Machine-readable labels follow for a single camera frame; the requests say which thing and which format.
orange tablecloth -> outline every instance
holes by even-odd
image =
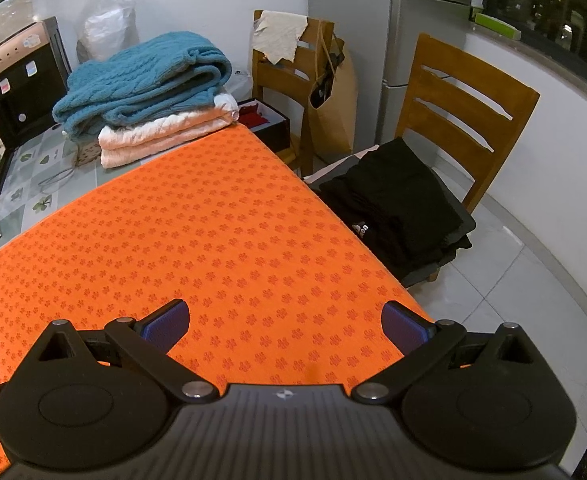
[[[0,250],[0,382],[52,319],[102,328],[173,298],[187,301],[191,326],[170,355],[221,391],[350,390],[401,356],[382,334],[385,301],[426,317],[303,182],[233,126],[100,186]]]

paper bag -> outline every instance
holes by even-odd
[[[327,58],[331,60],[329,49],[322,37],[320,43]],[[345,42],[335,38],[332,47],[337,47],[340,51],[338,59],[342,59],[342,61],[337,65],[337,68],[334,68],[331,61],[328,63],[330,72],[317,78],[311,96],[314,95],[314,92],[317,96],[321,86],[326,86],[327,77],[333,78],[333,84],[329,87],[331,94],[324,96],[320,105],[318,105],[317,99],[314,100],[310,96],[308,115],[314,151],[339,155],[353,151],[358,82]]]

folded blanket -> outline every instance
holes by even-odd
[[[98,140],[102,149],[116,150],[168,137],[192,126],[219,118],[227,119],[226,124],[238,120],[238,104],[233,96],[226,92],[214,97],[212,107],[169,115],[169,117],[155,119],[138,126],[114,129],[107,125],[102,128]]]
[[[71,139],[97,137],[107,124],[131,126],[213,106],[230,74],[231,63],[209,40],[169,32],[106,61],[80,65],[53,116]]]
[[[174,146],[188,142],[189,140],[195,140],[212,132],[217,132],[226,126],[229,126],[232,122],[233,119],[228,116],[219,117],[192,126],[191,128],[187,128],[177,134],[162,137],[161,139],[153,139],[149,142],[138,144],[137,146],[117,148],[116,150],[102,150],[100,161],[104,168],[123,166],[134,160],[140,160],[146,156],[163,152],[164,150],[168,150],[169,148],[173,148]]]

gray refrigerator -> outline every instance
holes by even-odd
[[[336,23],[359,82],[354,150],[388,142],[395,134],[421,32],[464,48],[471,0],[309,0],[309,15]],[[435,150],[405,137],[423,159]]]

chair backrest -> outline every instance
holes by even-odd
[[[262,10],[254,12],[254,21],[262,16]],[[270,63],[262,52],[253,50],[254,79],[253,97],[263,100],[264,88],[284,94],[304,107],[300,132],[300,146],[298,154],[294,149],[287,150],[280,158],[289,164],[290,168],[300,167],[302,176],[313,173],[313,139],[309,126],[307,105],[311,89],[318,76],[322,75],[329,61],[321,44],[324,38],[327,49],[331,47],[334,24],[313,18],[307,18],[307,28],[300,41],[307,46],[298,45],[293,62],[281,60],[278,65]]]
[[[500,105],[511,119],[428,68],[444,72],[475,89]],[[467,170],[474,184],[462,203],[472,212],[509,156],[539,97],[538,92],[489,63],[420,34],[396,137],[407,129],[413,130],[445,150]],[[490,148],[425,103],[462,121]]]
[[[254,12],[254,21],[262,16],[262,10]],[[305,109],[309,102],[311,87],[317,75],[322,75],[327,66],[327,55],[321,46],[320,38],[324,38],[327,48],[331,47],[334,24],[313,18],[307,19],[307,28],[300,41],[308,47],[298,46],[293,62],[281,60],[278,65],[271,64],[262,52],[253,50],[254,97],[262,99],[262,89],[273,91],[290,97]],[[304,73],[304,78],[296,73]]]

